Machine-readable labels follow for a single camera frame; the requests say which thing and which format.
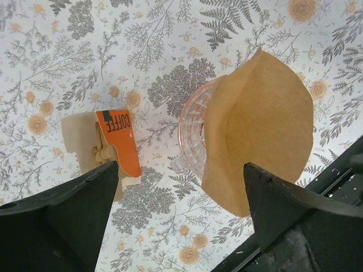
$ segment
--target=white floral background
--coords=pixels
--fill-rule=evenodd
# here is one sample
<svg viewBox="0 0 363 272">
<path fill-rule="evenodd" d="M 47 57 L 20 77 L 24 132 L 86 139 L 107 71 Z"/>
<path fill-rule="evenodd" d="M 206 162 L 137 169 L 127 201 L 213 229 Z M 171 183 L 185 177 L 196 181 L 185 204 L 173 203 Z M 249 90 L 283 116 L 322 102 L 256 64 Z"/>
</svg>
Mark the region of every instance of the white floral background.
<svg viewBox="0 0 363 272">
<path fill-rule="evenodd" d="M 362 8 L 362 0 L 0 0 L 0 203 L 79 175 L 61 118 L 128 108 L 142 183 L 114 203 L 96 271 L 211 271 L 253 226 L 218 207 L 192 172 L 168 168 L 183 105 L 262 46 L 314 99 L 305 186 L 362 134 Z"/>
</svg>

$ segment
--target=floral tablecloth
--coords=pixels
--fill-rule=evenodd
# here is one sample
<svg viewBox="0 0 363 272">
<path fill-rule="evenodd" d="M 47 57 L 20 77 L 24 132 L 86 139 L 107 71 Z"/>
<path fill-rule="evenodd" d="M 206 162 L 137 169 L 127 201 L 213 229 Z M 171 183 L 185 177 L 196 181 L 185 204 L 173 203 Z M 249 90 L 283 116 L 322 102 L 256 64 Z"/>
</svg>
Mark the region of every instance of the floral tablecloth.
<svg viewBox="0 0 363 272">
<path fill-rule="evenodd" d="M 216 205 L 192 172 L 168 167 L 196 86 L 258 47 L 314 99 L 314 149 L 300 185 L 362 134 L 362 0 L 0 2 L 1 204 L 80 174 L 61 118 L 132 113 L 142 183 L 112 206 L 97 272 L 211 271 L 253 233 L 251 219 Z"/>
</svg>

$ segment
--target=orange label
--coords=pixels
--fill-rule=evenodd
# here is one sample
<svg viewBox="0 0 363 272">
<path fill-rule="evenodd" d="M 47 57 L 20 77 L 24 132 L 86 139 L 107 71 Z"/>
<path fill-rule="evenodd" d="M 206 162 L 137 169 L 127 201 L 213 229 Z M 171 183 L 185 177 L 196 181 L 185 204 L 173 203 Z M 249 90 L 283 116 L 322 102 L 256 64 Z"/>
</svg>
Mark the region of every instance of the orange label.
<svg viewBox="0 0 363 272">
<path fill-rule="evenodd" d="M 132 177 L 140 177 L 138 160 L 130 113 L 127 109 L 96 112 L 107 144 L 114 145 L 120 167 Z"/>
</svg>

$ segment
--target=table surface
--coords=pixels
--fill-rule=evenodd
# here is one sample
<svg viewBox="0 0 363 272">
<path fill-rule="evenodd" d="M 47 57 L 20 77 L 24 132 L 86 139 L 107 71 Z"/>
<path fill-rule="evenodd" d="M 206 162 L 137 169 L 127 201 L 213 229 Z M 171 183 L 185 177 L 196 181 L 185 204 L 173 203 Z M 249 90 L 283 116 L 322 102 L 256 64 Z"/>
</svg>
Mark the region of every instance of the table surface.
<svg viewBox="0 0 363 272">
<path fill-rule="evenodd" d="M 170 170 L 188 97 L 262 46 L 314 99 L 305 186 L 360 135 L 362 0 L 1 0 L 0 203 L 79 175 L 60 119 L 128 108 L 142 183 L 114 203 L 97 272 L 211 271 L 253 226 Z"/>
</svg>

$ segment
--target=clear plastic coffee dripper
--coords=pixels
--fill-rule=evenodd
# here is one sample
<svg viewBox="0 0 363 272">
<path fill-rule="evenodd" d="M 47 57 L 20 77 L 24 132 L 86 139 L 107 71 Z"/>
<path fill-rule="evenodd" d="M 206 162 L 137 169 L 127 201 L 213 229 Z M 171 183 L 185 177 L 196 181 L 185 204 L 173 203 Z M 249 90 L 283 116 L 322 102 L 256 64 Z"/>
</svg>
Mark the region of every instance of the clear plastic coffee dripper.
<svg viewBox="0 0 363 272">
<path fill-rule="evenodd" d="M 181 154 L 170 164 L 177 174 L 192 170 L 202 178 L 206 161 L 204 142 L 205 110 L 217 79 L 213 79 L 197 90 L 187 101 L 178 123 L 178 140 Z"/>
</svg>

